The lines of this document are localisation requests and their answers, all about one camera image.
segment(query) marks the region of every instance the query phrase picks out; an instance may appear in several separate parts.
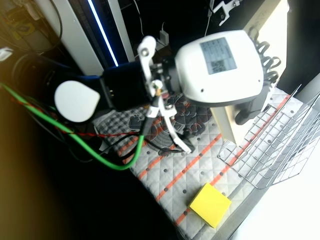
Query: dark background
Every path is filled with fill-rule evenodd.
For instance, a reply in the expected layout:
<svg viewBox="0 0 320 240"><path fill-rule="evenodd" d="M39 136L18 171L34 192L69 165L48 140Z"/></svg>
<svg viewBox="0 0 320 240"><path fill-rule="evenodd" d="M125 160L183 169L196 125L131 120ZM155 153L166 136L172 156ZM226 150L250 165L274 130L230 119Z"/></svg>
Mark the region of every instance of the dark background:
<svg viewBox="0 0 320 240"><path fill-rule="evenodd" d="M244 0L232 12L223 29L241 29L245 19L254 14L261 2ZM131 43L137 46L142 38L139 15L132 1L124 0L120 4ZM164 29L169 33L173 53L205 32L208 8L204 1L139 0L138 5L144 34L157 37L162 22L165 22ZM278 84L287 93L299 84L305 86L320 72L320 2L289 0L289 5L287 67ZM208 33L216 31L213 20ZM61 58L56 52L47 56ZM10 104L15 111L21 111L21 106ZM42 156L41 165L70 216L75 238L178 238L171 221L129 170L113 171L97 161L81 163L71 156L64 144L35 122L30 121L30 124L36 128L35 149ZM83 160L89 157L82 153L78 155Z"/></svg>

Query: yellow block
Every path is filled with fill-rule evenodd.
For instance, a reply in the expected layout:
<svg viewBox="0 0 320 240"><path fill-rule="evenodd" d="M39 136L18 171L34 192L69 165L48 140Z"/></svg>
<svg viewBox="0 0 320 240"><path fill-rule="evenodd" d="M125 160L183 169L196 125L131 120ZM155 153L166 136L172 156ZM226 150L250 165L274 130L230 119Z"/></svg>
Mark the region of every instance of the yellow block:
<svg viewBox="0 0 320 240"><path fill-rule="evenodd" d="M195 196L189 207L211 227L216 228L231 201L217 189L206 183Z"/></svg>

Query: wire basket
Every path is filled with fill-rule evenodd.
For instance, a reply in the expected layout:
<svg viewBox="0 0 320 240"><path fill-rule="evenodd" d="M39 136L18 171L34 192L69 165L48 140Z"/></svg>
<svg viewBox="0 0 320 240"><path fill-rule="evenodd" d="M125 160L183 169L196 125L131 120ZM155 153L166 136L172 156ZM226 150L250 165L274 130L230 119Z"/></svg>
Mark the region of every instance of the wire basket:
<svg viewBox="0 0 320 240"><path fill-rule="evenodd" d="M298 175L320 139L320 113L303 104L292 117L270 107L260 113L240 146L225 142L218 158L257 189Z"/></svg>

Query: qr code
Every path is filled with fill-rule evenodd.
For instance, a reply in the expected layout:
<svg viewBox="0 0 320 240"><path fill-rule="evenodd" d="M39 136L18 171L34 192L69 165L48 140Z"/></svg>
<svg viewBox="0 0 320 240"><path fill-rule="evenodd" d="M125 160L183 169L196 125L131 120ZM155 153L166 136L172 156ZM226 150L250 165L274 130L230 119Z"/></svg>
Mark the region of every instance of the qr code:
<svg viewBox="0 0 320 240"><path fill-rule="evenodd" d="M226 71L226 66L225 66L225 61L224 60L220 60L220 61L212 61L211 62L211 67L212 67L212 71L214 73L220 73L220 72L224 72Z"/></svg>

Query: red wire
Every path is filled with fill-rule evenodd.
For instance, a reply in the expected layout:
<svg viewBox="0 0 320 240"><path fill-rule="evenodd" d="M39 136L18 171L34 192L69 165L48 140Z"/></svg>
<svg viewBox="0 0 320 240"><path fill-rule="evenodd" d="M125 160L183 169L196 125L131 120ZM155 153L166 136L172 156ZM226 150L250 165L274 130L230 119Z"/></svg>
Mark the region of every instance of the red wire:
<svg viewBox="0 0 320 240"><path fill-rule="evenodd" d="M32 108L37 109L40 112L44 112L41 108L36 107L30 103L24 103L21 102L19 100L14 99L13 97L11 98L11 101L13 101L14 103L20 104L20 105L24 105L24 106L29 106ZM129 135L129 134L137 134L138 132L136 131L130 131L130 132L120 132L120 133L114 133L114 134L96 134L96 133L91 133L91 132L66 132L63 131L59 128L56 127L57 130L59 130L60 132L62 132L63 134L75 134L75 135L79 135L79 136L90 136L90 137L101 137L101 138L105 138L105 137L117 137L117 136L121 136L121 135Z"/></svg>

